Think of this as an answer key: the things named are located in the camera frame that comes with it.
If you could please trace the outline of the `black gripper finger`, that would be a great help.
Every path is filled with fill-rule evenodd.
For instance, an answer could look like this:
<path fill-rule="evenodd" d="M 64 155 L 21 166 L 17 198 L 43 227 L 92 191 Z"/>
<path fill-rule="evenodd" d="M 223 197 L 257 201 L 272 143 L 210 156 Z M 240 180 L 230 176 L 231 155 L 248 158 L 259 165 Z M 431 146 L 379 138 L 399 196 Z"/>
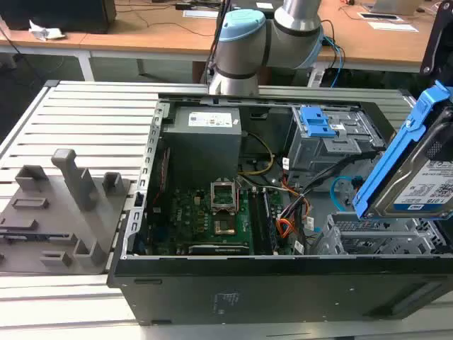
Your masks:
<path fill-rule="evenodd" d="M 429 160 L 452 160 L 452 107 L 446 107 L 428 135 L 425 156 Z"/>

